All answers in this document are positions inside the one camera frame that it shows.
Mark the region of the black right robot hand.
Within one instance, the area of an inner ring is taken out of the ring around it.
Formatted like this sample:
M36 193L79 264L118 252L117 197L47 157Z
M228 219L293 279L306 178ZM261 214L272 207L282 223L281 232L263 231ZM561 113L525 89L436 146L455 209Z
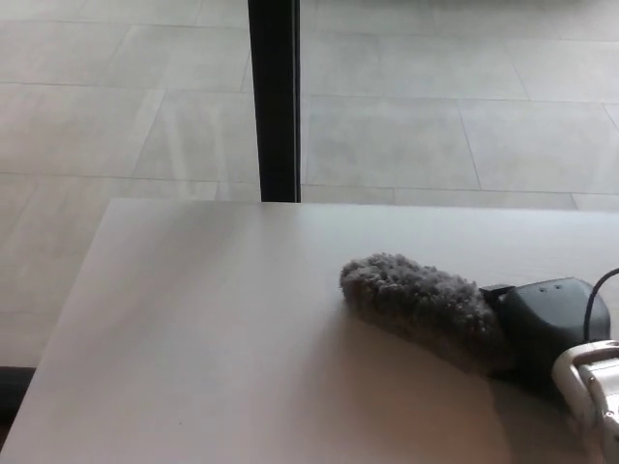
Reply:
M585 342L583 323L592 289L575 277L483 287L484 300L498 317L514 354L513 366L494 371L489 378L561 403L551 369L563 352Z

